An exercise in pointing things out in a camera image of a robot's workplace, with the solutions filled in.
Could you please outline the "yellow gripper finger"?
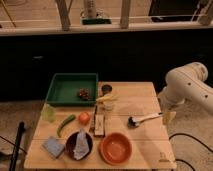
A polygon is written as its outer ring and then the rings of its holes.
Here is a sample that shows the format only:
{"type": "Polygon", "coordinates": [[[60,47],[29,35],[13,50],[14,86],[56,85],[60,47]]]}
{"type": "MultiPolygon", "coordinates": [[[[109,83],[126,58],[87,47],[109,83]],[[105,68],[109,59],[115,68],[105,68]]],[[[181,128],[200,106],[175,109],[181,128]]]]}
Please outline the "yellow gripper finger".
{"type": "Polygon", "coordinates": [[[163,124],[168,125],[176,116],[175,111],[167,112],[163,115],[163,124]]]}

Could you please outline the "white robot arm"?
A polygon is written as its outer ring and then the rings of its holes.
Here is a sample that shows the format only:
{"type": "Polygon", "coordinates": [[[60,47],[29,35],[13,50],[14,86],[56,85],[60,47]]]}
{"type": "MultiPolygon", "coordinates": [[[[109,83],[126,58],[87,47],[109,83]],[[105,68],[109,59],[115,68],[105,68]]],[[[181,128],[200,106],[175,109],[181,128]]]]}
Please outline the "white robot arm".
{"type": "Polygon", "coordinates": [[[168,125],[176,115],[171,109],[182,105],[185,100],[197,103],[213,115],[213,87],[205,84],[207,78],[207,67],[200,62],[171,69],[166,74],[166,86],[158,94],[164,125],[168,125]]]}

